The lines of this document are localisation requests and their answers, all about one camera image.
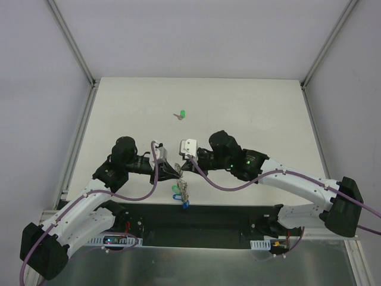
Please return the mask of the metal key organizer ring disc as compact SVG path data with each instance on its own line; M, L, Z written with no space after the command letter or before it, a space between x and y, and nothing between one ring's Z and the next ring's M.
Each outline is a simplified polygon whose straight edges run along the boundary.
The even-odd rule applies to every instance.
M174 169L175 169L175 171L177 171L180 174L180 178L177 179L176 185L180 189L180 195L182 196L183 202L185 202L185 201L189 200L189 195L187 192L188 183L183 179L183 171L180 168L180 164L176 163L174 165Z

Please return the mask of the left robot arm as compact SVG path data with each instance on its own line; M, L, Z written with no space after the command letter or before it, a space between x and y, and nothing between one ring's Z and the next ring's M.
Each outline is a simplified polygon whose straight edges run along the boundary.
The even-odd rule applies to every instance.
M140 156L133 138L122 136L116 140L111 154L74 199L41 224L31 222L23 229L20 285L24 285L27 266L45 280L52 280L91 238L125 227L126 218L112 197L118 196L117 191L129 180L130 173L148 175L153 188L159 181L181 177L167 161L163 144L152 141L150 151Z

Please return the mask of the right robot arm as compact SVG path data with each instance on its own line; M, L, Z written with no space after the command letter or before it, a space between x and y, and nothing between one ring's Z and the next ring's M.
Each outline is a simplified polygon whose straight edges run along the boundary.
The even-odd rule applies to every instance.
M288 229L325 226L330 232L347 238L355 236L363 204L357 183L306 175L258 151L242 148L224 130L212 134L210 150L195 139L183 139L179 154L185 163L182 171L199 173L204 178L211 170L225 170L247 184L272 186L306 199L300 206L279 206L277 215L268 220L272 234Z

